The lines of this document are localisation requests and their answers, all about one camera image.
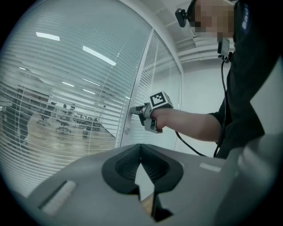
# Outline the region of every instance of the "person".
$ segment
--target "person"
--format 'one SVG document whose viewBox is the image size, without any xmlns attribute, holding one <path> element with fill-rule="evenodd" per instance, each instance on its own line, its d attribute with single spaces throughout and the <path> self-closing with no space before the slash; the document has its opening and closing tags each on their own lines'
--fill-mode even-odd
<svg viewBox="0 0 283 226">
<path fill-rule="evenodd" d="M 191 26 L 218 38 L 233 38 L 235 43 L 227 76 L 226 121 L 223 100 L 218 112 L 208 114 L 156 109 L 152 118 L 156 119 L 158 129 L 167 126 L 194 139 L 220 142 L 217 158 L 227 158 L 232 149 L 264 134 L 250 100 L 281 54 L 281 48 L 272 40 L 274 37 L 265 31 L 267 25 L 269 30 L 275 30 L 275 22 L 279 20 L 280 7 L 272 4 L 275 3 L 249 0 L 235 4 L 227 0 L 191 2 L 187 11 Z"/>
</svg>

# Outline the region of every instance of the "hand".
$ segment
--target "hand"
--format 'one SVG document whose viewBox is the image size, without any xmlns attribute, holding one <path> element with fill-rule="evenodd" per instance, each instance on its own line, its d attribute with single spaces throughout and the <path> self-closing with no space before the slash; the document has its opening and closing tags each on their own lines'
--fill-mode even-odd
<svg viewBox="0 0 283 226">
<path fill-rule="evenodd" d="M 160 108 L 152 112 L 151 117 L 156 120 L 157 129 L 162 129 L 166 126 L 166 122 L 168 119 L 167 110 L 168 109 Z"/>
</svg>

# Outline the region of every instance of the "black t-shirt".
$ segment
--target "black t-shirt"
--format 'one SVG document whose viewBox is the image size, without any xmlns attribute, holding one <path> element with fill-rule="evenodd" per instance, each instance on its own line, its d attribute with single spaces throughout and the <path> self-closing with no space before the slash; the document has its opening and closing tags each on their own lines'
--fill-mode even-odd
<svg viewBox="0 0 283 226">
<path fill-rule="evenodd" d="M 274 43 L 270 42 L 266 35 L 267 28 L 261 22 L 271 12 L 259 12 L 257 6 L 250 2 L 238 1 L 234 7 L 235 51 L 227 76 L 226 126 L 216 155 L 218 158 L 227 158 L 233 148 L 243 147 L 248 141 L 264 134 L 250 100 L 273 69 L 280 51 L 274 50 Z M 224 101 L 218 112 L 210 114 L 223 125 Z"/>
</svg>

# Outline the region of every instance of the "window blind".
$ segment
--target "window blind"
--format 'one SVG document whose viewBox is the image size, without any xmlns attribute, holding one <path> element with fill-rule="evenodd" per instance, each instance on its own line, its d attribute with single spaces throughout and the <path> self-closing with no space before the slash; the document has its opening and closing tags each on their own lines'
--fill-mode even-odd
<svg viewBox="0 0 283 226">
<path fill-rule="evenodd" d="M 149 102 L 149 96 L 159 91 L 164 91 L 170 97 L 174 108 L 180 109 L 181 73 L 171 53 L 154 32 L 134 105 L 139 106 Z M 131 144 L 147 143 L 172 150 L 175 148 L 176 135 L 169 128 L 164 128 L 161 134 L 153 134 L 144 129 L 137 115 L 132 115 L 130 129 Z"/>
<path fill-rule="evenodd" d="M 116 0 L 46 1 L 19 21 L 0 60 L 0 160 L 14 190 L 115 147 L 150 31 Z"/>
</svg>

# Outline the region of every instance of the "forearm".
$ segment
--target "forearm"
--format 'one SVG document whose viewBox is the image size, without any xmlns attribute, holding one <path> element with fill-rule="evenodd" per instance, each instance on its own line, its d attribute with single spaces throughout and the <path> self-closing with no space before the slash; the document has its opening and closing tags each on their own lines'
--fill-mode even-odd
<svg viewBox="0 0 283 226">
<path fill-rule="evenodd" d="M 217 142 L 221 125 L 212 115 L 175 109 L 156 109 L 153 118 L 164 118 L 164 125 L 194 139 Z"/>
</svg>

